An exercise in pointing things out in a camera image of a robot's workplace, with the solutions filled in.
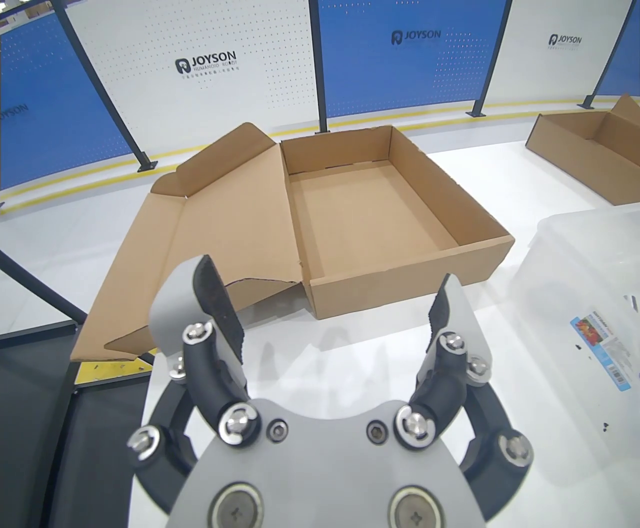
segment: pegboard panel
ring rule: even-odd
[[[513,2],[487,101],[593,93],[631,0]]]
[[[479,97],[504,0],[320,0],[327,115]]]
[[[636,2],[599,95],[640,95],[640,2]]]
[[[55,15],[0,40],[2,188],[131,152]]]
[[[307,0],[89,0],[67,12],[143,150],[318,119]]]

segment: yellow floor line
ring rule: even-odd
[[[634,97],[634,100],[638,101],[640,100],[640,98]],[[617,99],[616,98],[610,98],[610,99],[595,99],[595,102],[616,102]],[[497,108],[500,106],[526,106],[526,105],[533,105],[533,104],[568,104],[568,103],[579,103],[582,102],[581,100],[578,99],[557,99],[557,100],[547,100],[547,101],[519,101],[519,102],[505,102],[505,103],[490,103],[490,104],[485,104],[484,108]],[[433,109],[429,109],[429,110],[422,110],[422,111],[417,111],[417,112],[404,112],[404,113],[398,113],[398,114],[392,114],[392,115],[380,115],[380,116],[375,116],[375,117],[367,117],[367,118],[361,118],[361,119],[351,119],[351,120],[347,120],[347,121],[340,121],[337,123],[331,123],[330,127],[334,127],[334,128],[339,128],[339,127],[347,127],[347,126],[353,126],[353,125],[362,125],[364,123],[374,123],[377,121],[387,121],[387,120],[395,120],[395,119],[404,119],[404,118],[411,118],[411,117],[420,117],[420,116],[426,116],[426,115],[432,115],[432,114],[437,114],[437,113],[446,113],[446,112],[458,112],[458,111],[469,111],[471,110],[470,106],[450,106],[450,107],[444,107],[444,108],[433,108]],[[271,134],[269,134],[272,138],[276,138],[276,137],[281,137],[281,136],[288,136],[288,135],[293,135],[293,134],[303,134],[305,132],[316,132],[318,130],[318,127],[305,127],[305,128],[300,128],[300,129],[292,129],[292,130],[285,130],[285,131],[281,131],[281,132],[273,132]],[[158,158],[162,158],[162,157],[169,157],[169,156],[177,156],[179,154],[189,154],[191,152],[199,152],[201,151],[203,148],[207,147],[208,145],[198,145],[196,147],[188,147],[188,148],[180,148],[178,150],[171,150],[169,152],[164,152],[162,154],[158,154],[154,157],[158,157]],[[28,185],[25,187],[21,187],[19,189],[15,189],[15,190],[9,190],[9,191],[5,191],[5,192],[0,192],[0,201],[4,201],[7,198],[11,198],[13,196],[19,196],[22,195],[24,193],[28,193],[30,191],[35,191],[38,189],[42,189],[44,187],[48,187],[50,185],[54,185],[60,182],[65,182],[68,180],[74,180],[76,178],[81,178],[83,176],[89,176],[91,174],[96,174],[99,172],[103,172],[106,170],[110,170],[113,168],[119,168],[119,167],[124,167],[127,165],[134,165],[137,163],[137,160],[128,160],[128,161],[119,161],[117,163],[111,163],[109,165],[103,165],[101,167],[96,167],[94,169],[87,169],[81,172],[75,172],[73,174],[68,174],[66,176],[60,176],[58,178],[53,178],[50,180],[46,180],[43,182],[37,182],[34,183],[32,185]]]
[[[571,109],[571,110],[543,110],[543,111],[530,111],[530,112],[515,112],[515,113],[508,113],[508,114],[496,114],[496,115],[490,115],[490,116],[485,116],[485,117],[461,117],[461,118],[456,118],[456,119],[448,119],[448,120],[441,120],[441,121],[433,121],[433,122],[428,122],[428,123],[420,123],[420,124],[415,124],[415,125],[400,125],[399,127],[397,127],[400,131],[411,131],[411,130],[421,130],[421,129],[428,129],[428,128],[434,128],[434,127],[443,127],[443,126],[447,126],[447,125],[456,125],[456,124],[465,124],[465,123],[479,123],[479,122],[484,122],[484,121],[497,121],[497,120],[507,120],[507,119],[514,119],[514,118],[518,118],[518,117],[534,117],[537,116],[538,114],[553,114],[553,113],[573,113],[573,112],[585,112],[587,110],[584,109]],[[309,127],[309,128],[304,128],[304,129],[298,129],[297,131],[286,131],[286,132],[276,132],[276,134],[295,134],[297,132],[306,132],[306,131],[316,131],[317,127]],[[48,202],[50,200],[55,200],[56,198],[61,198],[63,196],[70,196],[70,195],[74,195],[76,193],[81,193],[83,191],[87,191],[90,189],[97,189],[100,187],[104,187],[104,186],[108,186],[108,185],[112,185],[112,184],[116,184],[116,183],[120,183],[120,182],[125,182],[128,180],[134,180],[134,179],[138,179],[138,178],[144,178],[146,176],[150,176],[153,174],[158,174],[158,173],[167,173],[167,172],[171,172],[172,170],[175,170],[175,168],[178,166],[178,164],[175,165],[169,165],[166,167],[161,167],[161,168],[157,168],[154,170],[150,170],[150,171],[145,171],[145,172],[134,172],[134,173],[130,173],[130,174],[125,174],[123,176],[117,176],[114,178],[108,178],[105,180],[100,180],[97,182],[92,182],[89,184],[85,184],[85,185],[80,185],[78,187],[74,187],[71,189],[66,189],[64,191],[58,191],[55,193],[51,193],[50,195],[46,195],[46,196],[41,196],[40,198],[34,198],[32,200],[26,200],[25,202],[22,202],[21,204],[16,204],[16,205],[10,205],[8,207],[4,207],[2,209],[0,209],[0,215],[3,214],[8,214],[10,212],[13,211],[18,211],[20,209],[25,209],[27,207],[31,207],[32,205],[38,205],[38,204],[43,204],[45,202]]]
[[[103,165],[101,167],[96,167],[94,169],[83,170],[82,172],[74,172],[73,174],[67,174],[66,176],[60,176],[58,178],[46,180],[44,182],[35,183],[33,185],[29,185],[26,187],[21,187],[20,189],[16,189],[14,191],[7,191],[5,193],[0,193],[0,200],[6,200],[7,198],[11,198],[12,196],[23,195],[24,193],[28,193],[29,191],[35,191],[37,189],[42,189],[43,187],[48,187],[56,183],[66,182],[68,180],[74,180],[75,178],[81,178],[82,176],[88,176],[89,174],[96,174],[97,172],[102,172],[103,170],[115,169],[118,167],[124,167],[126,165],[134,165],[136,163],[137,163],[136,160],[119,161],[117,163],[112,163],[110,165]]]
[[[50,200],[55,200],[56,198],[62,198],[64,196],[70,196],[77,193],[82,193],[83,191],[88,191],[91,189],[98,189],[100,187],[105,187],[107,185],[113,185],[116,183],[121,183],[129,180],[136,180],[138,178],[146,178],[147,176],[151,176],[153,174],[165,174],[167,172],[171,172],[178,167],[178,164],[168,165],[166,167],[161,167],[153,170],[147,170],[145,172],[133,172],[131,174],[125,174],[123,176],[116,176],[114,178],[107,178],[105,180],[100,180],[97,182],[87,183],[85,185],[78,185],[78,187],[73,187],[71,189],[65,189],[64,191],[58,191],[55,193],[51,193],[50,195],[41,196],[39,198],[34,198],[32,200],[26,200],[20,204],[11,205],[9,207],[3,207],[0,209],[0,215],[9,214],[13,211],[18,211],[19,209],[25,209],[26,207],[31,207],[32,205],[44,204],[45,202],[49,202]]]
[[[339,123],[329,123],[329,128],[349,127],[352,125],[362,125],[363,123],[373,123],[374,121],[386,121],[389,119],[402,119],[406,117],[420,117],[423,115],[439,114],[445,112],[459,112],[471,110],[470,106],[450,106],[448,108],[433,108],[430,110],[422,110],[419,112],[406,112],[401,114],[379,115],[374,117],[365,117],[362,119],[352,119],[349,121],[340,121]]]
[[[409,130],[420,130],[427,129],[432,127],[442,127],[446,125],[458,125],[462,123],[481,123],[484,121],[497,121],[502,119],[515,119],[518,117],[534,117],[539,114],[558,114],[558,113],[573,113],[573,112],[588,112],[588,110],[584,109],[576,109],[576,110],[543,110],[537,112],[514,112],[510,114],[497,114],[497,115],[488,115],[485,117],[461,117],[457,119],[448,119],[446,121],[434,121],[431,123],[420,123],[417,125],[404,125],[397,127],[398,130],[405,132]]]

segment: brown cardboard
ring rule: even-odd
[[[610,111],[540,115],[527,148],[613,205],[640,202],[640,106],[623,95]]]
[[[512,244],[393,127],[276,145],[244,124],[154,184],[72,359],[153,348],[152,300],[197,255],[211,255],[238,310],[302,282],[324,318],[435,292],[447,272],[486,280]]]

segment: blue wall panel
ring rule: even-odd
[[[480,96],[504,0],[319,0],[327,116]]]
[[[131,152],[55,15],[0,38],[2,188]]]
[[[640,0],[620,39],[598,95],[640,95]]]

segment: black metal frame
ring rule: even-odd
[[[320,127],[319,133],[329,132],[326,123],[326,99],[324,97],[324,65],[322,62],[322,37],[320,35],[320,10],[318,7],[318,0],[309,0],[309,20],[311,25],[311,43],[314,49],[314,66],[316,70],[318,125]]]
[[[0,335],[0,351],[14,346],[73,335],[80,330],[81,325],[86,321],[87,314],[85,312],[46,286],[2,251],[0,251],[0,271],[5,272],[34,295],[72,318],[71,321]],[[154,356],[150,353],[142,354],[140,358],[153,365]],[[76,386],[79,368],[80,363],[69,363],[63,382],[54,398],[54,405],[46,432],[48,441],[45,443],[40,459],[37,461],[31,500],[24,505],[26,508],[25,526],[27,528],[46,526],[49,521],[58,472],[67,441],[70,417],[73,413],[74,397],[83,390],[93,387],[106,384],[110,388],[117,387],[123,383],[136,382],[138,378],[148,378],[150,376],[150,372],[143,372],[116,378],[115,380],[95,381]]]
[[[507,20],[509,19],[509,13],[511,12],[511,3],[512,0],[506,0],[506,2],[504,3],[504,11],[502,12],[502,20],[500,21],[500,28],[498,29],[498,37],[495,40],[495,46],[493,46],[493,55],[491,56],[489,69],[486,73],[486,77],[484,78],[484,86],[482,87],[482,92],[480,93],[480,99],[476,99],[471,112],[465,112],[471,117],[484,117],[484,114],[482,113],[482,107],[484,106],[486,94],[489,92],[489,85],[491,84],[491,78],[493,77],[495,64],[498,61],[498,54],[500,53],[502,39],[504,38],[504,30],[507,27]]]
[[[627,25],[629,24],[629,20],[631,19],[631,13],[633,13],[634,7],[636,7],[636,0],[631,0],[631,5],[629,6],[629,11],[627,12],[625,21],[622,23],[622,28],[620,28],[620,33],[618,33],[618,38],[616,39],[616,43],[613,45],[613,49],[611,50],[611,55],[609,55],[609,59],[607,60],[607,63],[605,64],[604,69],[602,70],[602,74],[598,79],[596,87],[593,89],[593,93],[591,95],[587,95],[587,97],[584,98],[584,101],[578,104],[580,108],[584,108],[585,110],[593,110],[593,106],[591,106],[593,103],[593,99],[596,97],[596,95],[598,95],[598,90],[602,85],[602,81],[604,81],[604,77],[607,75],[609,66],[611,66],[611,61],[613,60],[613,57],[616,54],[618,45],[620,44],[620,41],[622,40],[622,36],[625,34],[625,30],[627,28]]]
[[[64,321],[62,323],[48,324],[29,330],[7,333],[0,336],[0,353],[3,349],[15,346],[73,335],[77,329],[78,326],[74,321]],[[54,398],[53,409],[49,415],[50,421],[45,434],[47,441],[44,442],[44,448],[40,452],[40,458],[36,463],[35,477],[32,482],[31,500],[23,505],[25,509],[24,526],[26,528],[38,528],[41,526],[40,521],[43,507],[46,502],[46,497],[50,492],[49,476],[54,465],[58,439],[60,438],[65,416],[67,415],[69,401],[74,391],[78,368],[80,368],[80,363],[69,363],[64,380]]]
[[[25,2],[22,5],[16,6],[15,8],[12,8],[12,9],[6,10],[3,13],[0,13],[0,20],[11,17],[12,15],[15,15],[16,13],[20,13],[24,10],[27,10],[30,7],[34,7],[36,5],[42,4],[44,3],[44,1],[45,0],[29,0],[28,2]],[[78,35],[76,34],[76,31],[73,25],[71,24],[69,17],[67,16],[67,11],[66,11],[67,0],[49,0],[49,1],[53,5],[54,13],[57,16],[58,21],[60,22],[60,25],[62,26],[62,29],[64,30],[71,44],[71,47],[73,48],[76,56],[78,57],[80,64],[82,64],[84,71],[89,77],[89,80],[93,85],[93,88],[98,94],[98,97],[100,97],[102,104],[104,105],[107,112],[109,113],[109,116],[111,117],[113,123],[116,125],[118,132],[120,132],[120,134],[126,141],[127,145],[131,149],[131,152],[133,153],[134,156],[136,156],[136,159],[140,163],[138,172],[143,172],[143,171],[151,170],[155,168],[158,162],[150,161],[147,154],[140,149],[136,141],[133,139],[133,136],[129,132],[129,129],[127,128],[127,126],[124,124],[122,117],[120,117],[118,110],[116,109],[115,105],[113,104],[113,101],[109,97],[109,94],[107,93],[104,85],[102,84],[100,77],[98,76],[93,65],[91,64],[91,61],[89,60],[89,57],[86,54],[86,51],[84,51],[84,48],[80,43],[80,39],[78,38]]]
[[[2,250],[0,250],[0,271],[4,271],[18,284],[24,286],[77,324],[84,324],[86,321],[86,314],[80,308],[67,301],[62,295],[54,292]]]
[[[41,503],[39,503],[42,504],[42,507],[38,512],[38,524],[35,524],[34,527],[47,527],[50,525],[56,485],[58,484],[58,477],[63,464],[65,445],[71,432],[71,424],[73,421],[74,413],[78,406],[79,399],[82,397],[82,395],[86,392],[110,390],[112,388],[118,388],[124,385],[132,385],[134,383],[148,383],[148,379],[150,378],[150,376],[151,372],[141,372],[139,374],[122,376],[121,378],[115,378],[112,380],[91,381],[89,383],[80,383],[74,386],[73,390],[67,397],[67,406],[65,407],[65,413],[61,416],[60,426],[56,430],[57,436],[51,437],[55,438],[56,441],[53,443],[51,464],[49,465],[49,470],[47,472],[46,492],[44,493]]]

